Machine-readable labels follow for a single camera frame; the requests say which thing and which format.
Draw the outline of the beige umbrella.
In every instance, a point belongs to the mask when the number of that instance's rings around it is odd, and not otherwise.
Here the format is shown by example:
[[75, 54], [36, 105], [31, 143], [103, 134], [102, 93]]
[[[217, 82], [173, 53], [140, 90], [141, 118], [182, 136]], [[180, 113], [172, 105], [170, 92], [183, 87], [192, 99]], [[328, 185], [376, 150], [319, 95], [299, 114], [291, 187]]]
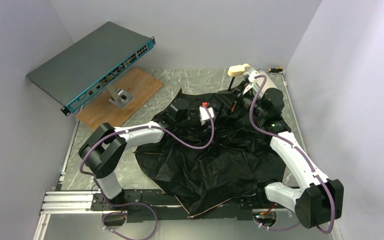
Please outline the beige umbrella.
[[198, 95], [177, 92], [174, 99], [197, 107], [207, 102], [214, 110], [214, 119], [187, 129], [186, 140], [201, 143], [200, 148], [173, 142], [134, 151], [142, 172], [174, 196], [190, 218], [234, 198], [262, 195], [266, 181], [283, 181], [286, 164], [271, 149], [268, 135], [252, 127], [242, 101], [248, 83], [244, 78], [229, 89]]

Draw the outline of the grey blue network switch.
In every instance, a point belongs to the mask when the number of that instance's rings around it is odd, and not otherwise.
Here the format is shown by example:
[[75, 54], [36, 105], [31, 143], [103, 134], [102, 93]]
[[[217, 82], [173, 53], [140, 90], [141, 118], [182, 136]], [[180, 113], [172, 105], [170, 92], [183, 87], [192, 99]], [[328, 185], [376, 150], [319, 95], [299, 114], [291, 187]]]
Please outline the grey blue network switch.
[[26, 77], [69, 116], [156, 44], [154, 37], [108, 21]]

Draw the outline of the mint green umbrella case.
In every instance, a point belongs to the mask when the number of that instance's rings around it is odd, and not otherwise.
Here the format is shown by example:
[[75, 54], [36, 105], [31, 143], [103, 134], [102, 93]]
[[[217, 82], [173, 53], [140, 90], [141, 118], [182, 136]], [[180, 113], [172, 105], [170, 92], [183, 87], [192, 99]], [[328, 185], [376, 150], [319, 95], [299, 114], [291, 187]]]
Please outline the mint green umbrella case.
[[264, 76], [266, 76], [266, 81], [265, 81], [265, 84], [263, 86], [263, 89], [262, 91], [265, 92], [267, 89], [270, 89], [270, 88], [274, 88], [274, 89], [277, 89], [277, 86], [276, 84], [273, 82], [273, 80], [270, 78], [269, 74], [266, 73], [265, 71], [260, 71], [260, 73]]

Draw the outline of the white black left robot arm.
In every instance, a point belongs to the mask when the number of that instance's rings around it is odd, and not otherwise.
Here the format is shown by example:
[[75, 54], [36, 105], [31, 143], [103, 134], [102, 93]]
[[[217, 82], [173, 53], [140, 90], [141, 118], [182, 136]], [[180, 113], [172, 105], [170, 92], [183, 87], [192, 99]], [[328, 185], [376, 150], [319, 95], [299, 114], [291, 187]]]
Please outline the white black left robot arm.
[[201, 106], [182, 98], [174, 99], [166, 109], [147, 123], [115, 127], [101, 124], [78, 150], [80, 172], [93, 178], [104, 197], [112, 204], [121, 204], [125, 189], [118, 180], [116, 168], [126, 150], [166, 146], [177, 143], [192, 149], [202, 147], [186, 139], [187, 130], [199, 127], [206, 121], [207, 112]]

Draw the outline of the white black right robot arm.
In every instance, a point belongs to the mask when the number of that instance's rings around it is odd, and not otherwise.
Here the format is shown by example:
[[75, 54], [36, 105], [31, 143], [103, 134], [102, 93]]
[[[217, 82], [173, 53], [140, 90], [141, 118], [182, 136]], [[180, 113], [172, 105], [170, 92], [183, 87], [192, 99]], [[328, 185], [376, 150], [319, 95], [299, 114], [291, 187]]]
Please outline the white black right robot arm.
[[281, 90], [270, 87], [244, 91], [241, 98], [249, 110], [252, 127], [268, 136], [269, 146], [298, 183], [293, 188], [267, 180], [262, 183], [262, 198], [293, 211], [303, 227], [329, 234], [335, 220], [342, 216], [344, 185], [323, 173], [298, 144], [282, 117], [283, 97]]

